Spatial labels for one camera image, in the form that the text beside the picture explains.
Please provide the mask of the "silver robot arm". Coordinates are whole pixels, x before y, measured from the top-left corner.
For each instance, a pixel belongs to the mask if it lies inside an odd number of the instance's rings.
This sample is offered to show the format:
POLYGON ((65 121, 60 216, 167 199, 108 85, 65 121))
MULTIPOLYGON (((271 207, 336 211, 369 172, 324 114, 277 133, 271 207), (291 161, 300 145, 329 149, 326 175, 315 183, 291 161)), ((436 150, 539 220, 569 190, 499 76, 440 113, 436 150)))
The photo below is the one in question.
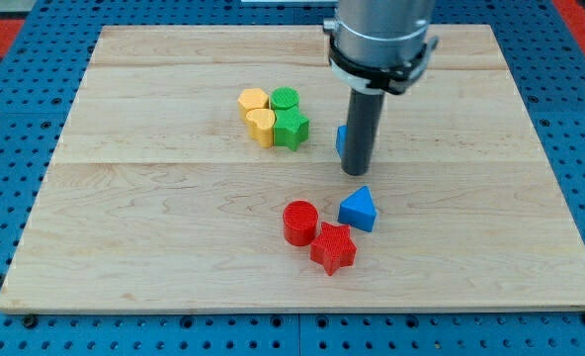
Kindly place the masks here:
POLYGON ((335 75, 366 95, 401 95, 427 69, 434 0, 340 0, 323 21, 335 75))

